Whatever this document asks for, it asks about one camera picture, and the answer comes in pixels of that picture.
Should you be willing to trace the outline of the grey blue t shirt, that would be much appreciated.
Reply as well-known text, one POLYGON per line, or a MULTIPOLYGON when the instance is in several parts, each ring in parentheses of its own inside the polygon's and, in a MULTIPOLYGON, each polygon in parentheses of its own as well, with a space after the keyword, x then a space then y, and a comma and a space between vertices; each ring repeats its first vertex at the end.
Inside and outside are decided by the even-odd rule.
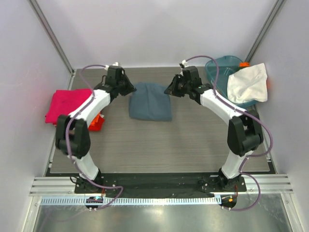
POLYGON ((171 102, 165 93, 167 86, 139 82, 129 97, 128 113, 132 119, 145 121, 172 121, 171 102))

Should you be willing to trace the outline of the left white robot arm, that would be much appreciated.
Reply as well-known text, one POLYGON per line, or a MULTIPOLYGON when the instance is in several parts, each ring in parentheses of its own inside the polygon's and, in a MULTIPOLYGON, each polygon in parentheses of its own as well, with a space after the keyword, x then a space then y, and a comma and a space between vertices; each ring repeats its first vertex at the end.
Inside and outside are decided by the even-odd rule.
POLYGON ((69 115, 60 115, 56 125, 55 146, 67 155, 77 169, 80 180, 92 193, 103 188, 100 169, 94 164, 90 155, 91 139, 89 126, 96 115, 112 103, 119 95, 126 96, 136 88, 127 77, 118 62, 113 65, 99 65, 107 73, 102 81, 92 88, 91 94, 76 110, 69 115))

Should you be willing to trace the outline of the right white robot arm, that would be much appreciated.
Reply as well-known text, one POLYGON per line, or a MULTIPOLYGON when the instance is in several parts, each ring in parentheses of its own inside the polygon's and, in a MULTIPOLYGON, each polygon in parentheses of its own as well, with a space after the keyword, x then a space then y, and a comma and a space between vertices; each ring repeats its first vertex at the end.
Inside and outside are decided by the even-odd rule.
POLYGON ((240 181, 241 169, 245 160, 263 142, 261 125, 245 115, 246 110, 229 105, 222 96, 213 90, 212 85, 203 84, 195 66, 183 68, 173 77, 164 91, 175 97, 188 95, 190 99, 213 111, 227 124, 227 145, 229 154, 224 165, 218 171, 218 187, 229 191, 240 181))

